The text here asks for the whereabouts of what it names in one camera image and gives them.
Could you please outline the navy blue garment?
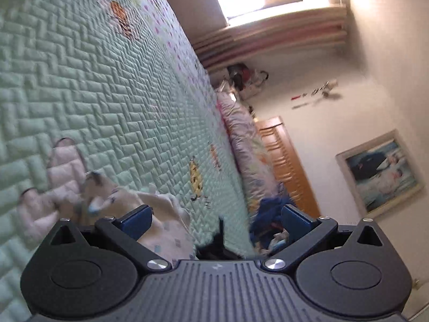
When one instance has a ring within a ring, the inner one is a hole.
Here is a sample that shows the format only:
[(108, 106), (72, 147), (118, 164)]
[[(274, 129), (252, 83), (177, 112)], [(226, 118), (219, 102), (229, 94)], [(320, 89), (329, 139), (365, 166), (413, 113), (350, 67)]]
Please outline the navy blue garment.
[(288, 204), (295, 206), (290, 196), (268, 197), (260, 201), (259, 209), (249, 229), (250, 241), (255, 248), (268, 249), (274, 236), (283, 231), (282, 208)]

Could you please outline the framed wall picture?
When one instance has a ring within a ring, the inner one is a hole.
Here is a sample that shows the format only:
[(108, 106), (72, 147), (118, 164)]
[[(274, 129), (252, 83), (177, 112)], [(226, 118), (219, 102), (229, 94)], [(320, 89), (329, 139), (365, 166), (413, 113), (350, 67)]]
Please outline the framed wall picture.
[(425, 187), (396, 129), (337, 154), (336, 161), (363, 217), (379, 217)]

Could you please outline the pink curtain right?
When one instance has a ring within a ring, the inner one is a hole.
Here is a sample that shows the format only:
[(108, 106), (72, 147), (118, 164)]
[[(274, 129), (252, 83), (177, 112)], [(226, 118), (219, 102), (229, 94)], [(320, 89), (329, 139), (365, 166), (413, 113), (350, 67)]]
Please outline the pink curtain right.
[(191, 42), (208, 72), (275, 49), (302, 49), (342, 44), (346, 37), (347, 7), (329, 7), (267, 17), (230, 26)]

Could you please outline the hanging wall ornament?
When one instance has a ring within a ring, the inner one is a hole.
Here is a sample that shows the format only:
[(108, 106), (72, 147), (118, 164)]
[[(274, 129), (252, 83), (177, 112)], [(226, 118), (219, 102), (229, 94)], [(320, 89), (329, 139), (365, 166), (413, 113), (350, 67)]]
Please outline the hanging wall ornament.
[(334, 79), (326, 82), (325, 84), (323, 84), (318, 88), (315, 88), (311, 92), (303, 92), (302, 94), (295, 95), (294, 97), (291, 98), (291, 101), (299, 100), (308, 96), (313, 97), (313, 96), (316, 96), (317, 94), (321, 95), (322, 97), (328, 97), (330, 92), (337, 86), (338, 86), (338, 81), (337, 79)]

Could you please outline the wooden headboard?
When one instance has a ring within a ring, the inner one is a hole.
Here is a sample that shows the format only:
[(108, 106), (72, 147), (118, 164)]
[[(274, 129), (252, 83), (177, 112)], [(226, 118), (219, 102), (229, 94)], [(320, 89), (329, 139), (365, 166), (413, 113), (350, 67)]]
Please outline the wooden headboard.
[(319, 217), (319, 206), (282, 118), (258, 121), (256, 126), (271, 157), (276, 180), (284, 186), (297, 208), (314, 218)]

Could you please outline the light blue garment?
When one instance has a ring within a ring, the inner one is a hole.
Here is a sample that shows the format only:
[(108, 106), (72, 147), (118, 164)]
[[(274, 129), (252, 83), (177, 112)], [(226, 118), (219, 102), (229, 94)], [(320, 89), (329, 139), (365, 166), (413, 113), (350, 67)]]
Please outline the light blue garment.
[(289, 233), (283, 230), (281, 233), (276, 233), (268, 245), (268, 251), (272, 252), (276, 248), (283, 248), (289, 240)]

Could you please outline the floral pillow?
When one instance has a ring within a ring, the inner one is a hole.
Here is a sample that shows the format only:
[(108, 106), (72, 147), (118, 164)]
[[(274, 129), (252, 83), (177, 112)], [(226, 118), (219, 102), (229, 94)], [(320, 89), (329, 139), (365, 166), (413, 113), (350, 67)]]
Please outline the floral pillow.
[(263, 198), (279, 194), (279, 182), (257, 126), (245, 106), (225, 92), (217, 93), (217, 103), (242, 178), (250, 216), (255, 216)]

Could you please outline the white letter-print shirt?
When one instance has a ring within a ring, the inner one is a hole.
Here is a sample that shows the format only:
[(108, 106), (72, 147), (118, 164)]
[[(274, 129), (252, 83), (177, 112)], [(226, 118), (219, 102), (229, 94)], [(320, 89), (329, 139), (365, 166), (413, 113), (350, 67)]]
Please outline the white letter-print shirt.
[(160, 193), (153, 184), (148, 192), (133, 191), (91, 171), (84, 182), (83, 199), (84, 225), (93, 225), (103, 217), (118, 219), (143, 204), (150, 206), (152, 224), (138, 242), (173, 265), (180, 259), (194, 258), (191, 216), (172, 194)]

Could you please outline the green quilted bee bedspread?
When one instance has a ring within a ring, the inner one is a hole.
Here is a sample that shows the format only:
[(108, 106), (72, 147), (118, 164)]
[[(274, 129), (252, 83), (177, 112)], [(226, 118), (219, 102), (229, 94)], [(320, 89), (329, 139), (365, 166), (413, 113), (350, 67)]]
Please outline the green quilted bee bedspread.
[(166, 0), (1, 0), (1, 320), (24, 321), (21, 273), (38, 244), (16, 208), (49, 187), (54, 144), (90, 171), (155, 186), (208, 242), (249, 255), (249, 216), (217, 98)]

